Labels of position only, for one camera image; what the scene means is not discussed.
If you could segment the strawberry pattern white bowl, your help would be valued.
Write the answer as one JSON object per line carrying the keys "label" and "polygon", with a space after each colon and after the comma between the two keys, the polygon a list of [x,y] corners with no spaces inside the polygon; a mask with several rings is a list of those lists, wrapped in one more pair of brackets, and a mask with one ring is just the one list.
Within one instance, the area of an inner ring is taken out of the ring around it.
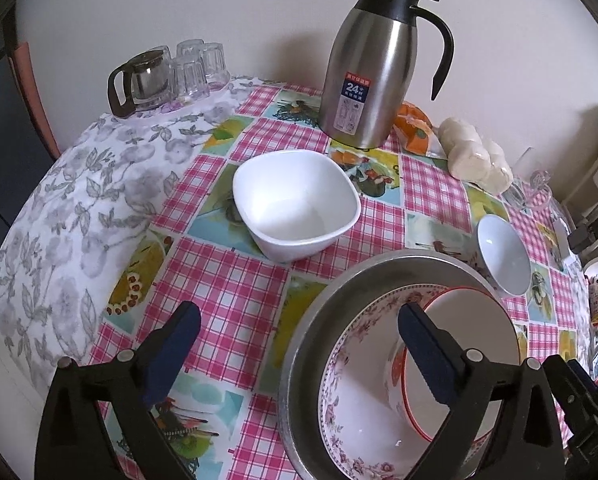
{"label": "strawberry pattern white bowl", "polygon": [[[470,287],[450,288],[425,301],[422,310],[436,327],[447,330],[462,349],[476,348],[495,363],[521,362],[514,324],[505,308],[486,292]],[[402,341],[392,347],[384,374],[389,405],[422,438],[431,441],[444,422],[448,407],[434,400]]]}

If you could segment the floral rimmed white plate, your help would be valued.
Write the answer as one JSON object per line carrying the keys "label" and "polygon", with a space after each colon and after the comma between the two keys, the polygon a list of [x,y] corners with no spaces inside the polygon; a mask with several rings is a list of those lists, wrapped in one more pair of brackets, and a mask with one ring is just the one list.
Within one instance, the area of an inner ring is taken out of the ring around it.
{"label": "floral rimmed white plate", "polygon": [[448,287],[406,285],[364,307],[332,349],[318,390],[318,426],[330,459],[350,479],[408,475],[430,441],[388,403],[389,353],[402,341],[403,304],[422,304]]}

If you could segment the stainless steel plate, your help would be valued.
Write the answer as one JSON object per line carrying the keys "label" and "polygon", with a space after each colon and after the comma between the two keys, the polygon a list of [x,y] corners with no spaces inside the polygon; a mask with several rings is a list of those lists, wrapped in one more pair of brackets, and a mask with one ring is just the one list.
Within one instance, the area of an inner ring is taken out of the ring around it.
{"label": "stainless steel plate", "polygon": [[335,278],[302,316],[282,364],[277,395],[282,446],[302,479],[342,479],[330,459],[317,422],[317,390],[327,358],[363,308],[395,289],[419,283],[469,286],[497,298],[476,270],[451,256],[402,249],[357,263]]}

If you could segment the white square bowl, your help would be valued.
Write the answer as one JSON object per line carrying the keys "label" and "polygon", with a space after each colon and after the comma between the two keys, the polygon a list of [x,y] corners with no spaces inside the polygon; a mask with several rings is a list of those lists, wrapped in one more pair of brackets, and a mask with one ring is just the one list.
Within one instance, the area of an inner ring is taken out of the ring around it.
{"label": "white square bowl", "polygon": [[355,226],[361,200],[346,173],[310,150],[269,152],[243,162],[234,202],[263,255],[290,263],[311,257]]}

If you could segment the light blue bowl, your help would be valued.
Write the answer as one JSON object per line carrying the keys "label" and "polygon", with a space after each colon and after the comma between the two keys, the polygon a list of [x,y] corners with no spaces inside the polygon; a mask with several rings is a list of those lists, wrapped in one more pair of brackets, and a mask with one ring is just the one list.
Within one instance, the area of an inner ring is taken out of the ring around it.
{"label": "light blue bowl", "polygon": [[503,297],[524,295],[531,283],[531,263],[514,227],[486,214],[474,228],[474,265]]}

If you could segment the black power adapter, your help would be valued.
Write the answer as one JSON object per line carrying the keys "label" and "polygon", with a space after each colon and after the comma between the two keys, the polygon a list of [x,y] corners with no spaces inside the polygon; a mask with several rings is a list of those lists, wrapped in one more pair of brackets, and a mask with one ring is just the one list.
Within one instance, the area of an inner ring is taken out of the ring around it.
{"label": "black power adapter", "polygon": [[570,252],[578,256],[583,255],[584,252],[589,252],[596,242],[596,238],[594,230],[588,224],[578,226],[568,235]]}

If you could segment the clear glass mug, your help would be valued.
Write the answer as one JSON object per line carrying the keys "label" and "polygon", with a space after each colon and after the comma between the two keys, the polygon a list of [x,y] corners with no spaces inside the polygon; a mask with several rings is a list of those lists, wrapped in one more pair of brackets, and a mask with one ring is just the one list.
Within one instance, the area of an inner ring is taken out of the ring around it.
{"label": "clear glass mug", "polygon": [[552,174],[535,148],[527,148],[512,166],[514,180],[503,193],[508,205],[518,210],[546,208],[553,197],[549,181]]}

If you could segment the pink checkered tablecloth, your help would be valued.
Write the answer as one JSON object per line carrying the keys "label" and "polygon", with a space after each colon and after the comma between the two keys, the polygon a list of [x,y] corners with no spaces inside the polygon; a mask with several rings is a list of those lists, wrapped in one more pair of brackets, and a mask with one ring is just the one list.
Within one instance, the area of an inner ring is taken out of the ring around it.
{"label": "pink checkered tablecloth", "polygon": [[[518,211],[453,179],[440,159],[390,139],[360,151],[316,128],[314,90],[237,78],[214,103],[146,120],[102,115],[37,178],[0,246],[0,340],[45,393],[57,361],[111,359],[137,346],[183,300],[203,329],[182,387],[218,414],[218,436],[175,440],[197,478],[291,479],[274,395],[294,326],[333,278],[402,248],[455,256],[486,214],[512,222],[547,304],[508,299],[521,347],[585,359],[587,287],[562,264],[557,207]],[[267,152],[328,155],[361,197],[355,226],[319,254],[265,259],[232,199],[242,162]]]}

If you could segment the bag of white buns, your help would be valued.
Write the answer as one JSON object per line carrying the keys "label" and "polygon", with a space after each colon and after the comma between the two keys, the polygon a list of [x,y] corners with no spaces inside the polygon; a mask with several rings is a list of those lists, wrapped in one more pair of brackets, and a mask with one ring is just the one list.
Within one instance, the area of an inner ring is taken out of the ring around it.
{"label": "bag of white buns", "polygon": [[482,138],[475,126],[449,117],[441,122],[438,137],[453,178],[476,184],[491,195],[500,195],[510,188],[514,175],[503,149]]}

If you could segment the orange snack packet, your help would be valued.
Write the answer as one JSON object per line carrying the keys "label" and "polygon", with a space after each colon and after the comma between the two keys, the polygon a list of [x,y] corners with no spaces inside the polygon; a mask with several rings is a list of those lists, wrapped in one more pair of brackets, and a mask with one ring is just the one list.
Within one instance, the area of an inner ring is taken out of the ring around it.
{"label": "orange snack packet", "polygon": [[404,102],[393,123],[402,148],[410,154],[446,159],[439,138],[427,115],[416,105]]}

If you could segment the clear drinking glass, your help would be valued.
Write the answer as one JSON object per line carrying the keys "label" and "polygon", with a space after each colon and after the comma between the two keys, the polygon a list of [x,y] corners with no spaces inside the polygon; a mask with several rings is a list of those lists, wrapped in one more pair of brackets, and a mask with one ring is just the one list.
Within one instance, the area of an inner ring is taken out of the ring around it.
{"label": "clear drinking glass", "polygon": [[210,90],[221,90],[230,81],[229,71],[225,63],[223,45],[219,42],[202,44],[200,46],[200,55]]}
{"label": "clear drinking glass", "polygon": [[176,45],[176,56],[186,58],[189,55],[196,55],[203,45],[204,41],[199,38],[183,40]]}
{"label": "clear drinking glass", "polygon": [[178,98],[198,101],[210,96],[206,69],[198,56],[179,56],[173,61]]}

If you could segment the stainless steel thermos jug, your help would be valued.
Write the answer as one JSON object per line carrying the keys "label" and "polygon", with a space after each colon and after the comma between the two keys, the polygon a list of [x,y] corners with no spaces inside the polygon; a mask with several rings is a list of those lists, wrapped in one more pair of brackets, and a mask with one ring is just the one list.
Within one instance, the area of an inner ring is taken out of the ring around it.
{"label": "stainless steel thermos jug", "polygon": [[451,69],[454,38],[419,1],[357,0],[346,16],[330,51],[318,113],[320,130],[332,140],[352,148],[384,144],[413,77],[418,18],[443,38],[431,85],[431,96],[438,96]]}

